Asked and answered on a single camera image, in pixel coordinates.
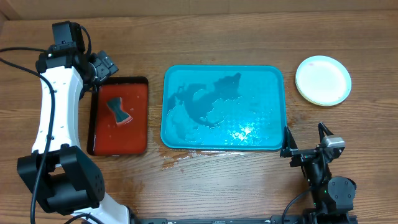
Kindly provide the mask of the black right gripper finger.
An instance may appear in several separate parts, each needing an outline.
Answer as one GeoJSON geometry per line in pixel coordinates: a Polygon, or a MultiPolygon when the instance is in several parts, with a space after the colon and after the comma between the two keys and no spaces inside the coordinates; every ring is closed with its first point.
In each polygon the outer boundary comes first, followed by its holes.
{"type": "Polygon", "coordinates": [[[294,137],[288,126],[284,128],[284,141],[283,150],[285,151],[296,151],[298,149],[294,137]]]}
{"type": "Polygon", "coordinates": [[[318,124],[318,133],[320,139],[323,139],[325,136],[333,135],[333,133],[325,126],[323,122],[319,122],[318,124]]]}

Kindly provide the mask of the light blue plate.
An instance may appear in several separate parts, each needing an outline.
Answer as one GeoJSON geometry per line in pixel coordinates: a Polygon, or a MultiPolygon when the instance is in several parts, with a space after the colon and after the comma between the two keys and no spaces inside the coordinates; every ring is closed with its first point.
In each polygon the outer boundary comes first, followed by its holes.
{"type": "Polygon", "coordinates": [[[352,81],[348,69],[338,60],[328,56],[314,55],[306,58],[298,66],[295,78],[297,75],[314,75],[321,78],[323,95],[328,102],[326,106],[342,103],[351,92],[352,81]]]}

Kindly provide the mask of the orange green scrub sponge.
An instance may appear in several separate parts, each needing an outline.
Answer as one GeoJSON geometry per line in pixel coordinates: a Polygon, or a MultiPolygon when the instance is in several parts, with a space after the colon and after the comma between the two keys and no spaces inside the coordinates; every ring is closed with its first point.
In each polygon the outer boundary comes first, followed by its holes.
{"type": "Polygon", "coordinates": [[[123,109],[123,100],[121,97],[112,98],[106,103],[109,110],[112,112],[115,122],[118,126],[127,124],[132,120],[131,115],[123,109]]]}

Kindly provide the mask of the yellow-green plate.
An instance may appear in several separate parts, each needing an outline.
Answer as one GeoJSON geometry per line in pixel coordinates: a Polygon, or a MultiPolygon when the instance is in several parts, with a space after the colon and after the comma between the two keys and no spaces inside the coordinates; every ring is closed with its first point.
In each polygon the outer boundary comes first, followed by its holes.
{"type": "Polygon", "coordinates": [[[314,75],[297,75],[295,81],[298,91],[306,100],[316,105],[328,105],[323,95],[321,78],[314,75]]]}

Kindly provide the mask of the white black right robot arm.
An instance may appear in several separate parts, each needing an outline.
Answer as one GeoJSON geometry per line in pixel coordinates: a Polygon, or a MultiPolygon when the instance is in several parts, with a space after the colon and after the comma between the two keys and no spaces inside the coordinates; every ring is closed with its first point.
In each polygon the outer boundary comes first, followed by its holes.
{"type": "Polygon", "coordinates": [[[358,218],[350,215],[354,209],[356,183],[342,176],[332,176],[328,166],[339,158],[345,149],[341,136],[333,134],[324,123],[318,124],[320,143],[313,149],[300,150],[288,126],[284,128],[284,139],[280,157],[291,158],[291,167],[300,167],[308,182],[308,189],[296,196],[284,209],[275,223],[345,223],[355,224],[358,218]],[[310,194],[313,208],[306,208],[301,215],[288,216],[289,208],[310,194]]]}

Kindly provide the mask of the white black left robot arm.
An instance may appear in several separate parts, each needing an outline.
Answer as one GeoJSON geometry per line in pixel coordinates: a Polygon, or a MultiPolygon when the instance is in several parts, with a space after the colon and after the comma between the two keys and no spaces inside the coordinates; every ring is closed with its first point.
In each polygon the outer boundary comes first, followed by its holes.
{"type": "Polygon", "coordinates": [[[42,105],[37,137],[17,172],[47,213],[88,223],[132,223],[132,213],[105,191],[99,167],[80,149],[78,104],[84,92],[118,71],[103,51],[87,57],[77,47],[53,45],[39,55],[42,105]]]}

